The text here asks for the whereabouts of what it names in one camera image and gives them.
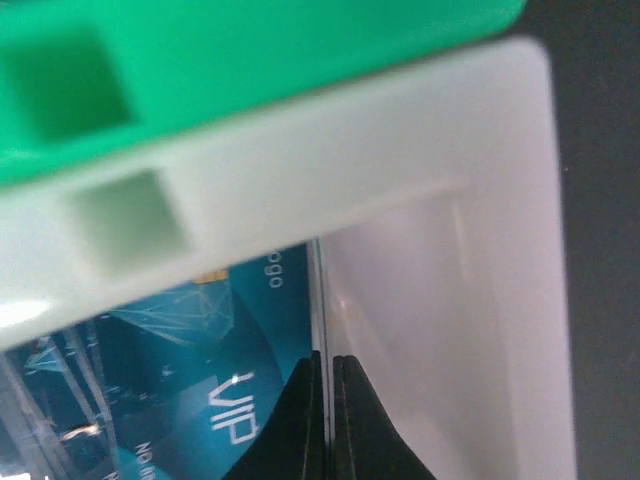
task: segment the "rectangular opening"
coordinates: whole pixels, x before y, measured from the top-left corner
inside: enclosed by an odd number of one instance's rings
[[[0,51],[37,143],[56,143],[130,123],[131,112],[107,54],[86,28],[43,32]]]
[[[82,240],[107,275],[164,262],[187,248],[152,171],[81,191],[69,205]]]

